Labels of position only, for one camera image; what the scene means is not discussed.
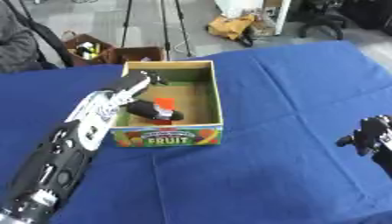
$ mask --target tripod leg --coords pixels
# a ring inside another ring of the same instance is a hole
[[[162,21],[164,24],[164,49],[166,50],[166,59],[170,60],[171,45],[169,42],[169,34],[167,30],[165,0],[161,0],[161,11],[162,11]]]
[[[131,8],[132,8],[132,0],[128,0],[127,16],[125,17],[125,21],[123,24],[124,33],[122,35],[121,47],[125,46],[125,40],[127,39],[128,27],[130,26],[130,10],[131,10]]]
[[[184,13],[181,10],[181,6],[179,5],[179,0],[174,0],[176,3],[176,8],[177,8],[177,13],[178,13],[178,18],[179,18],[179,23],[181,25],[181,30],[182,34],[184,36],[184,42],[185,42],[185,47],[186,47],[186,52],[188,57],[192,57],[191,54],[191,49],[189,47],[189,41],[188,41],[188,36],[186,35],[186,27],[184,25]]]

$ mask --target robotic arm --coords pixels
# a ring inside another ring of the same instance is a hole
[[[87,96],[19,169],[0,210],[0,224],[47,223],[83,180],[119,108],[140,104],[135,97],[158,83],[166,84],[152,71],[136,70]],[[147,114],[170,119],[158,111]]]
[[[336,144],[339,147],[352,144],[362,157],[372,152],[373,161],[392,178],[392,116],[362,119],[360,129],[351,136],[342,137]]]

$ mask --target office chair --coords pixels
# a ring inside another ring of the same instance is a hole
[[[343,39],[342,29],[347,27],[347,20],[328,11],[338,9],[344,0],[304,0],[299,8],[300,19],[304,22],[298,30],[300,38],[306,38],[312,27],[327,26],[335,32],[336,39]]]

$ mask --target gray sleeve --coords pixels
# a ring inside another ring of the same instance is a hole
[[[0,1],[0,74],[23,71],[37,57],[37,44],[32,33]]]

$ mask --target table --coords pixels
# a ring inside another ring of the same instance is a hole
[[[52,223],[390,223],[392,181],[334,145],[361,118],[391,114],[382,67],[337,41],[201,60],[215,63],[222,145],[126,149],[108,136]],[[39,139],[121,69],[0,75],[0,199]]]

